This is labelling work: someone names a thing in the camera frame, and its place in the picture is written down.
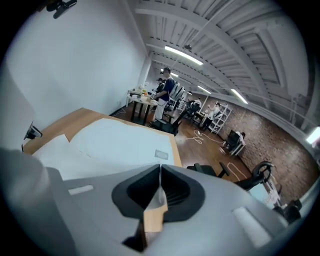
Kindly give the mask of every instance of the white pipe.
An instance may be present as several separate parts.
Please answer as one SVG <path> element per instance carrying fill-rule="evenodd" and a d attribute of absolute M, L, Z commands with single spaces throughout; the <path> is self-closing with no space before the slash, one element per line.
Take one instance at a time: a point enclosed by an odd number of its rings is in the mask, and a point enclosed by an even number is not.
<path fill-rule="evenodd" d="M 205 100 L 204 100 L 204 103 L 202 104 L 202 106 L 201 106 L 201 108 L 200 108 L 199 112 L 201 112 L 201 111 L 202 111 L 202 109 L 204 108 L 205 104 L 207 103 L 207 99 L 208 99 L 208 98 L 209 98 L 209 95 L 207 95 L 207 96 L 206 96 L 206 98 L 205 98 Z"/>

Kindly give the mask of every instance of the black chair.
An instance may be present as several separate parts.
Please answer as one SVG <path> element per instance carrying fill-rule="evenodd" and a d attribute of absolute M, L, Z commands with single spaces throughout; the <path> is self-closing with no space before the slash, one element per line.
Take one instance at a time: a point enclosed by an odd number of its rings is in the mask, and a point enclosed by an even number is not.
<path fill-rule="evenodd" d="M 196 171 L 198 173 L 218 177 L 218 178 L 222 178 L 225 174 L 227 176 L 230 176 L 230 172 L 228 171 L 228 169 L 226 168 L 224 163 L 220 162 L 220 165 L 222 167 L 222 171 L 220 172 L 220 174 L 218 176 L 215 173 L 214 169 L 210 165 L 200 165 L 198 163 L 195 163 L 194 166 L 188 166 L 187 169 Z"/>
<path fill-rule="evenodd" d="M 196 172 L 218 177 L 218 178 L 222 178 L 225 174 L 227 176 L 230 176 L 228 168 L 222 162 L 220 162 L 220 165 L 222 167 L 222 171 L 220 172 L 219 176 L 217 176 L 215 170 L 209 165 L 200 165 L 196 163 L 194 166 L 188 166 L 187 169 L 194 170 Z M 266 183 L 271 176 L 271 167 L 273 166 L 274 165 L 272 163 L 268 161 L 263 161 L 253 169 L 252 177 L 237 181 L 234 184 L 248 191 L 260 183 Z M 267 177 L 265 177 L 265 174 L 264 174 L 265 171 L 269 171 Z"/>
<path fill-rule="evenodd" d="M 226 146 L 227 149 L 232 150 L 238 145 L 239 139 L 239 134 L 237 134 L 234 130 L 231 130 L 225 142 L 223 143 L 223 146 Z"/>
<path fill-rule="evenodd" d="M 162 119 L 155 119 L 156 121 L 153 122 L 150 127 L 154 128 L 156 130 L 159 131 L 163 131 L 169 134 L 173 134 L 174 136 L 176 136 L 178 134 L 179 131 L 179 125 L 181 124 L 181 119 L 187 114 L 189 109 L 185 109 L 181 115 L 177 118 L 177 120 L 174 121 L 174 123 L 169 123 L 165 120 Z"/>
<path fill-rule="evenodd" d="M 192 120 L 195 116 L 195 113 L 200 109 L 200 105 L 198 103 L 194 103 L 186 113 L 186 118 Z"/>

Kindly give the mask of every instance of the white shelf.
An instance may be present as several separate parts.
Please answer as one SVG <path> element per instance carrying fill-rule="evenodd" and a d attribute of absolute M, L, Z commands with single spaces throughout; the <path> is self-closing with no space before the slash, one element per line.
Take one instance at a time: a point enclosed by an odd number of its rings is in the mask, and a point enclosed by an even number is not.
<path fill-rule="evenodd" d="M 221 117 L 219 119 L 216 119 L 212 121 L 211 125 L 209 126 L 209 129 L 212 133 L 218 134 L 221 130 L 221 128 L 225 125 L 225 122 L 228 120 L 228 117 L 230 116 L 232 109 L 229 108 L 228 105 L 221 105 L 222 109 L 220 112 L 222 112 Z"/>

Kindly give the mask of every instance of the ceiling light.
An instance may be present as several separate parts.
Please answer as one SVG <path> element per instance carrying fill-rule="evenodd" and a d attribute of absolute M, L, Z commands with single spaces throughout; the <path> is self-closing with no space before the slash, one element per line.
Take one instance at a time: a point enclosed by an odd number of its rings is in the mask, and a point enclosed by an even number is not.
<path fill-rule="evenodd" d="M 173 48 L 171 48 L 171 47 L 169 47 L 169 46 L 164 47 L 164 49 L 166 49 L 167 51 L 173 52 L 173 53 L 175 53 L 175 54 L 179 54 L 180 56 L 185 57 L 185 58 L 189 59 L 190 61 L 193 61 L 193 62 L 197 63 L 198 65 L 202 65 L 202 64 L 203 64 L 201 61 L 197 60 L 197 59 L 194 58 L 194 57 L 191 57 L 191 56 L 188 55 L 188 54 L 185 54 L 185 53 L 182 52 L 182 51 L 173 49 Z"/>
<path fill-rule="evenodd" d="M 237 95 L 245 104 L 248 104 L 248 102 L 245 100 L 244 97 L 242 97 L 242 96 L 240 95 L 239 92 L 237 92 L 235 89 L 231 89 L 231 91 L 233 91 L 233 93 L 234 93 L 235 95 Z"/>
<path fill-rule="evenodd" d="M 177 74 L 175 74 L 175 73 L 171 73 L 171 75 L 173 75 L 174 77 L 177 77 L 177 78 L 179 77 L 179 76 L 178 76 Z"/>
<path fill-rule="evenodd" d="M 309 135 L 309 137 L 306 139 L 306 142 L 309 144 L 313 144 L 315 141 L 317 141 L 320 138 L 320 127 L 314 129 L 313 133 Z"/>
<path fill-rule="evenodd" d="M 199 87 L 201 90 L 205 91 L 206 93 L 211 94 L 211 92 L 210 92 L 210 91 L 208 91 L 208 90 L 206 90 L 205 88 L 202 88 L 202 87 L 201 87 L 201 86 L 199 86 L 199 85 L 198 85 L 198 87 Z"/>

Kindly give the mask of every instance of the person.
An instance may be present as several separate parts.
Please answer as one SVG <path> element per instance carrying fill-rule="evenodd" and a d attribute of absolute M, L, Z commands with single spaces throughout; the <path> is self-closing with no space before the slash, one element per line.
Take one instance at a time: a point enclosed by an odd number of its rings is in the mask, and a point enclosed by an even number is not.
<path fill-rule="evenodd" d="M 205 131 L 208 129 L 208 127 L 211 125 L 212 121 L 217 117 L 220 113 L 220 103 L 217 102 L 213 108 L 208 105 L 208 108 L 211 110 L 207 118 L 205 119 L 202 129 Z"/>
<path fill-rule="evenodd" d="M 241 142 L 242 144 L 244 144 L 245 143 L 244 139 L 245 139 L 246 134 L 244 132 L 240 133 L 240 131 L 236 131 L 235 133 L 239 135 L 238 143 Z"/>
<path fill-rule="evenodd" d="M 153 121 L 155 121 L 156 118 L 162 119 L 165 107 L 170 99 L 169 95 L 175 87 L 175 81 L 171 77 L 171 69 L 169 67 L 165 67 L 162 74 L 166 78 L 166 81 L 163 90 L 153 96 L 155 100 L 159 99 L 154 113 Z"/>
<path fill-rule="evenodd" d="M 153 91 L 155 91 L 156 94 L 162 92 L 162 90 L 165 87 L 166 80 L 160 77 L 158 78 L 157 83 L 158 83 L 158 87 L 156 89 L 153 89 Z M 151 111 L 156 111 L 156 109 L 157 109 L 157 106 L 153 106 Z"/>
<path fill-rule="evenodd" d="M 198 103 L 198 104 L 199 104 L 199 107 L 201 108 L 202 103 L 201 103 L 200 99 L 201 99 L 201 98 L 199 97 L 199 98 L 196 99 L 194 102 L 192 102 L 192 103 L 191 103 L 191 106 L 192 106 L 193 104 L 197 104 L 197 103 Z"/>
<path fill-rule="evenodd" d="M 162 92 L 162 90 L 165 87 L 166 80 L 163 80 L 162 78 L 158 78 L 157 83 L 158 83 L 158 87 L 155 90 L 156 94 Z"/>

